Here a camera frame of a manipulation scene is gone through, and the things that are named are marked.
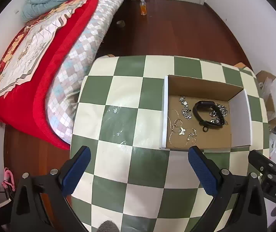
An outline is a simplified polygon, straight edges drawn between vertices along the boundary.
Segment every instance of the silver necklace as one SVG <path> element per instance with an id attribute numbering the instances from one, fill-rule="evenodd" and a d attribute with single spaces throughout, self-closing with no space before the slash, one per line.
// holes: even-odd
<path id="1" fill-rule="evenodd" d="M 182 124 L 183 124 L 183 121 L 181 119 L 176 119 L 172 125 L 171 121 L 170 121 L 170 118 L 168 117 L 168 120 L 169 120 L 169 127 L 170 127 L 170 130 L 171 130 L 171 133 L 169 135 L 169 143 L 174 147 L 174 148 L 184 148 L 187 146 L 188 142 L 191 142 L 191 145 L 192 146 L 195 146 L 196 143 L 197 143 L 197 131 L 192 128 L 193 132 L 192 133 L 189 133 L 188 136 L 187 136 L 187 139 L 186 139 L 186 143 L 185 145 L 181 146 L 181 147 L 175 147 L 172 143 L 171 143 L 171 135 L 173 133 L 176 133 L 178 135 L 185 135 L 185 131 L 188 129 L 188 128 L 183 128 L 182 127 Z"/>
<path id="2" fill-rule="evenodd" d="M 182 114 L 184 118 L 191 119 L 192 118 L 192 114 L 190 113 L 191 109 L 188 108 L 188 102 L 185 100 L 184 96 L 180 97 L 180 102 L 182 105 L 184 105 L 184 108 L 182 109 Z"/>

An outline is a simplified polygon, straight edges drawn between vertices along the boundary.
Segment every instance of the open box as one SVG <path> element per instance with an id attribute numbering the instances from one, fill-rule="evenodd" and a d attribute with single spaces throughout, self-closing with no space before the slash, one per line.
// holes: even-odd
<path id="1" fill-rule="evenodd" d="M 193 109 L 196 102 L 200 100 L 214 101 L 224 105 L 228 114 L 224 117 L 228 125 L 221 128 L 209 128 L 203 132 L 203 126 L 192 114 L 192 118 L 187 120 L 182 115 L 184 106 L 180 102 L 180 96 L 185 96 L 189 109 Z M 252 145 L 252 121 L 250 105 L 245 89 L 239 86 L 203 80 L 169 75 L 165 76 L 163 88 L 163 135 L 161 148 L 173 150 L 188 150 L 193 144 L 187 141 L 188 134 L 197 132 L 196 146 L 200 149 L 230 148 Z M 199 115 L 204 120 L 210 121 L 211 109 L 199 110 Z M 171 125 L 176 119 L 182 120 L 182 128 L 185 134 L 171 134 Z"/>

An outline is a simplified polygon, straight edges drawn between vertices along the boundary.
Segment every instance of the checkered quilt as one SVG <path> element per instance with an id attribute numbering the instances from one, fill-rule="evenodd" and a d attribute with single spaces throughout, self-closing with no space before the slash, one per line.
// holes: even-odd
<path id="1" fill-rule="evenodd" d="M 82 80 L 122 2 L 98 1 L 92 18 L 63 61 L 46 95 L 47 120 L 53 131 L 69 144 Z"/>
<path id="2" fill-rule="evenodd" d="M 250 69 L 178 56 L 99 58 L 82 83 L 70 150 L 71 157 L 82 145 L 92 152 L 72 194 L 72 207 L 89 231 L 112 220 L 121 232 L 187 232 L 212 200 L 187 152 L 159 149 L 162 87 L 169 74 L 246 89 L 253 145 L 205 149 L 220 169 L 259 174 L 248 164 L 249 151 L 269 155 L 266 108 Z M 233 195 L 216 231 L 224 227 L 235 199 Z"/>

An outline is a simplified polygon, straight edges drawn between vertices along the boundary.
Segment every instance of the watch band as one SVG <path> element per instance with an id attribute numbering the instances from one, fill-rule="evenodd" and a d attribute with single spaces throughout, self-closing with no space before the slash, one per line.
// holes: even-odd
<path id="1" fill-rule="evenodd" d="M 197 111 L 202 108 L 204 108 L 204 109 L 212 108 L 216 112 L 216 115 L 218 116 L 220 123 L 217 124 L 217 123 L 212 123 L 207 120 L 203 120 Z M 199 124 L 203 125 L 203 126 L 221 127 L 225 124 L 225 119 L 222 116 L 220 109 L 215 105 L 215 103 L 213 101 L 198 101 L 193 107 L 193 114 L 194 114 L 195 118 L 198 120 Z"/>

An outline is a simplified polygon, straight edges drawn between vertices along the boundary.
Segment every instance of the green and white checkered table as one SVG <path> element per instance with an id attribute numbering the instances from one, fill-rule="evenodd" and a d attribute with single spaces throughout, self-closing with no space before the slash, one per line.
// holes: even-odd
<path id="1" fill-rule="evenodd" d="M 269 156 L 267 113 L 249 68 L 178 56 L 97 59 L 82 83 L 70 156 L 82 145 L 92 159 L 72 194 L 72 207 L 89 231 L 112 220 L 121 232 L 190 231 L 212 197 L 200 186 L 187 152 L 161 150 L 162 87 L 174 74 L 242 86 L 252 116 L 253 145 L 204 150 L 233 174 L 257 172 L 252 149 Z M 234 195 L 217 230 L 225 225 Z"/>

